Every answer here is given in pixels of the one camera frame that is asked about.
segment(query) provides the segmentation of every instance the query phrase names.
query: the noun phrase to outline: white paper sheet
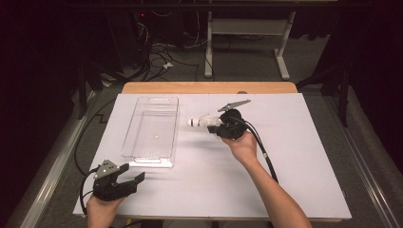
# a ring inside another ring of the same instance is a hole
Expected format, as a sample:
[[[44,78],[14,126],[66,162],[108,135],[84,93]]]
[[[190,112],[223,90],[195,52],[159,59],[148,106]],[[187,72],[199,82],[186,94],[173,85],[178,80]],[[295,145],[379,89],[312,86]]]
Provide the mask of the white paper sheet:
[[[172,94],[120,94],[91,168],[109,159],[125,162],[121,149],[137,98]],[[280,185],[311,219],[350,219],[351,214],[301,94],[176,94],[180,122],[173,168],[130,168],[118,182],[145,171],[138,192],[118,215],[152,218],[268,218],[259,193],[229,148],[187,120],[217,112],[227,103],[250,99],[237,109],[259,132]],[[267,164],[258,151],[260,162]],[[88,179],[85,191],[92,189]],[[74,214],[82,214],[80,203]]]

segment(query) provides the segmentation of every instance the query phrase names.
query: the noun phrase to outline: wire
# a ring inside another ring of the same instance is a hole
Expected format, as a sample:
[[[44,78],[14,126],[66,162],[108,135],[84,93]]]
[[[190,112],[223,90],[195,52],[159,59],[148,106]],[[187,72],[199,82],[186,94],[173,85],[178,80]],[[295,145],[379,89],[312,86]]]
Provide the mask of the wire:
[[[84,176],[83,180],[81,181],[81,187],[80,187],[80,204],[81,208],[83,209],[83,213],[86,216],[86,207],[84,206],[84,196],[83,196],[83,190],[84,190],[84,184],[86,183],[86,179],[91,175],[92,173],[96,173],[99,169],[99,166],[91,169],[86,175]]]
[[[207,57],[204,57],[205,61],[207,62],[208,65],[211,67],[211,76],[213,76],[213,82],[216,82],[216,76],[214,74],[214,68],[211,66],[210,61],[208,61]]]
[[[91,117],[91,119],[89,119],[89,121],[88,121],[88,123],[86,124],[86,126],[84,127],[84,129],[80,132],[80,136],[79,136],[79,138],[78,138],[78,141],[77,141],[77,143],[76,143],[76,146],[74,147],[74,154],[73,154],[73,156],[74,156],[74,163],[75,163],[77,169],[80,171],[80,173],[83,174],[83,176],[86,175],[86,172],[83,171],[83,169],[80,167],[80,165],[79,165],[79,163],[78,163],[78,161],[77,161],[77,148],[78,148],[78,145],[80,144],[80,141],[81,141],[81,139],[83,138],[83,135],[84,135],[84,133],[86,132],[86,129],[88,128],[89,124],[91,124],[91,122],[94,120],[95,117],[97,117],[97,116],[98,116],[98,117],[101,117],[101,120],[99,121],[99,123],[101,123],[101,124],[107,123],[107,122],[103,122],[103,121],[102,121],[102,118],[104,117],[104,115],[103,115],[103,114],[100,114],[100,112],[102,111],[102,109],[104,109],[106,106],[108,106],[108,105],[110,105],[111,103],[113,103],[115,100],[116,100],[116,98],[113,99],[112,101],[109,101],[108,103],[104,104],[104,105]]]
[[[240,119],[235,118],[235,117],[229,117],[229,118],[232,119],[232,120],[237,121],[237,122],[240,123],[240,124],[244,124],[244,125],[251,131],[251,133],[252,133],[253,136],[255,137],[255,139],[256,139],[256,141],[257,141],[259,147],[260,147],[260,150],[261,150],[261,152],[262,152],[262,154],[263,154],[263,157],[266,159],[267,165],[269,166],[270,173],[272,174],[273,179],[274,179],[276,182],[278,182],[278,177],[277,177],[275,168],[273,167],[273,164],[272,164],[272,162],[270,161],[269,156],[267,155],[266,150],[264,149],[263,143],[262,143],[261,140],[260,140],[260,136],[259,136],[258,131],[256,130],[256,128],[255,128],[254,126],[252,126],[249,122],[246,122],[246,121],[244,121],[244,120],[240,120]]]

